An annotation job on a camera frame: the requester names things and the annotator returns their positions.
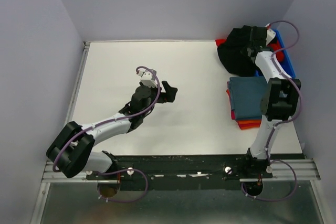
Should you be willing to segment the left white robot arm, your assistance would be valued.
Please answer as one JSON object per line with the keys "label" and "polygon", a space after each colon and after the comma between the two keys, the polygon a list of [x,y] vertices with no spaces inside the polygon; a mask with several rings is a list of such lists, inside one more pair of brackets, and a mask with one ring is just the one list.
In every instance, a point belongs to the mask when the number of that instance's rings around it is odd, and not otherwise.
{"label": "left white robot arm", "polygon": [[107,151],[94,152],[99,143],[114,136],[137,129],[157,103],[172,103],[178,89],[167,81],[161,87],[140,84],[128,102],[118,113],[100,122],[80,125],[68,122],[50,145],[46,156],[52,161],[54,172],[72,178],[80,172],[97,172],[104,179],[116,175],[117,160]]}

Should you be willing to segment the black floral t shirt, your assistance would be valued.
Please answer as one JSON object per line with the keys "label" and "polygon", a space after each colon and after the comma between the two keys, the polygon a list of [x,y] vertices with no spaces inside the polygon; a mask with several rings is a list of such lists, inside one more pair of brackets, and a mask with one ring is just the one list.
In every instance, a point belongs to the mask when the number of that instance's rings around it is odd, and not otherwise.
{"label": "black floral t shirt", "polygon": [[251,27],[244,25],[234,28],[226,39],[216,39],[217,53],[220,62],[230,73],[239,77],[252,77],[256,67],[249,57],[242,54],[250,39]]}

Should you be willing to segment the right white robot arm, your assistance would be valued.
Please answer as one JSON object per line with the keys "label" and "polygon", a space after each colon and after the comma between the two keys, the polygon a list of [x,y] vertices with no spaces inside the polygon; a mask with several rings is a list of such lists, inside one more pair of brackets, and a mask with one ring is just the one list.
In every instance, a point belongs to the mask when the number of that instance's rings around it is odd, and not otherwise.
{"label": "right white robot arm", "polygon": [[267,47],[267,28],[253,26],[249,42],[242,53],[262,72],[267,87],[260,102],[261,125],[257,136],[241,165],[242,173],[249,178],[260,171],[268,171],[270,152],[279,129],[294,120],[300,98],[301,82],[293,79],[277,60],[276,53]]}

